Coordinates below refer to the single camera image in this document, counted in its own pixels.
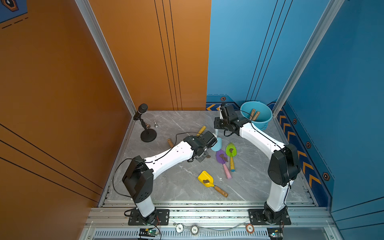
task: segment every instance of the blue wall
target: blue wall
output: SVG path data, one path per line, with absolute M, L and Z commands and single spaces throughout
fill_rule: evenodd
M 334 178 L 346 240 L 384 234 L 383 12 L 382 0 L 345 1 L 288 98 Z
M 207 95 L 228 95 L 238 105 L 276 100 L 327 4 L 212 0 Z
M 0 23 L 27 13 L 26 0 L 17 0 L 16 3 L 18 10 L 12 12 L 0 2 Z

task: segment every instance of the round black base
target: round black base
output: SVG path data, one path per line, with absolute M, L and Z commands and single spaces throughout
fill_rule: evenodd
M 140 135 L 140 138 L 143 142 L 152 142 L 153 140 L 155 140 L 156 137 L 156 131 L 151 128 L 144 130 Z

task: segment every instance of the microphone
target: microphone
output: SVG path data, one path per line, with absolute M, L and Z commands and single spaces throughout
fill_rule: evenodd
M 148 129 L 147 124 L 145 124 L 144 120 L 141 118 L 141 115 L 148 110 L 148 105 L 143 103 L 141 104 L 135 115 L 133 116 L 133 120 L 140 120 L 141 126 L 144 128 L 144 131 L 141 133 L 140 138 L 143 142 L 152 142 L 155 140 L 157 133 L 153 129 Z
M 148 110 L 148 105 L 145 103 L 141 104 L 137 109 L 137 112 L 133 116 L 133 120 L 135 121 L 139 120 L 141 118 L 141 115 L 145 113 L 147 110 Z

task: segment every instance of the gray marble surface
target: gray marble surface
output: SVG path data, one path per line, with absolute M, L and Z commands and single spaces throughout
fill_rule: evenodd
M 159 154 L 170 148 L 167 142 L 168 138 L 171 138 L 175 143 L 177 133 L 198 132 L 203 125 L 207 127 L 208 131 L 214 133 L 213 122 L 218 115 L 218 111 L 147 111 L 142 118 L 151 125 L 151 128 L 156 130 L 157 137 L 152 142 L 142 142 L 140 133 L 143 128 L 140 122 L 136 122 L 124 158 L 132 158 L 137 155 L 145 158 Z M 154 128 L 154 119 L 159 125 L 158 128 Z M 282 141 L 277 127 L 271 121 L 264 132 Z M 177 143 L 186 136 L 188 134 L 179 135 Z M 204 159 L 202 163 L 197 160 L 192 163 L 184 161 L 166 170 L 156 178 L 151 195 L 153 201 L 266 201 L 271 186 L 271 180 L 267 173 L 269 159 L 257 147 L 235 134 L 225 137 L 223 130 L 220 130 L 219 137 L 222 138 L 223 150 L 225 150 L 229 142 L 234 143 L 237 149 L 237 155 L 233 158 L 236 172 L 231 172 L 232 179 L 227 179 L 223 166 L 216 161 L 215 152 L 209 149 L 208 152 L 211 158 Z M 115 175 L 116 190 L 126 195 L 128 195 L 128 191 L 121 182 L 121 178 L 129 163 L 130 160 L 126 160 Z M 197 180 L 203 170 L 213 177 L 215 185 L 228 193 L 227 198 L 218 193 L 213 187 L 207 188 Z M 108 200 L 130 200 L 128 197 L 118 195 L 113 189 L 110 189 L 109 192 Z M 306 187 L 301 179 L 298 178 L 292 185 L 287 202 L 310 202 L 306 194 Z

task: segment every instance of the toy shovel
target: toy shovel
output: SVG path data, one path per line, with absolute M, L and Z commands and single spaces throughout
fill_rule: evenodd
M 223 167 L 224 167 L 224 172 L 225 172 L 225 174 L 227 175 L 227 178 L 228 178 L 228 179 L 231 179 L 232 176 L 231 176 L 231 174 L 229 173 L 229 170 L 228 170 L 228 168 L 227 168 L 227 165 L 225 164 L 226 161 L 228 162 L 226 156 L 227 156 L 227 155 L 225 154 L 225 152 L 224 152 L 223 150 L 221 150 L 221 149 L 220 149 L 219 151 L 216 152 L 216 160 L 217 160 L 220 164 L 223 165 Z
M 235 171 L 235 163 L 233 162 L 233 157 L 236 156 L 236 154 L 237 154 L 235 145 L 230 142 L 228 144 L 225 152 L 231 158 L 231 172 L 234 172 Z
M 228 196 L 228 193 L 224 192 L 223 190 L 221 190 L 221 188 L 219 188 L 218 186 L 214 185 L 214 178 L 212 178 L 211 175 L 209 175 L 209 173 L 207 173 L 206 171 L 203 171 L 198 177 L 197 179 L 202 183 L 204 184 L 204 186 L 206 187 L 214 187 L 216 189 L 216 191 L 218 191 L 219 193 L 221 193 L 224 197 L 227 197 Z

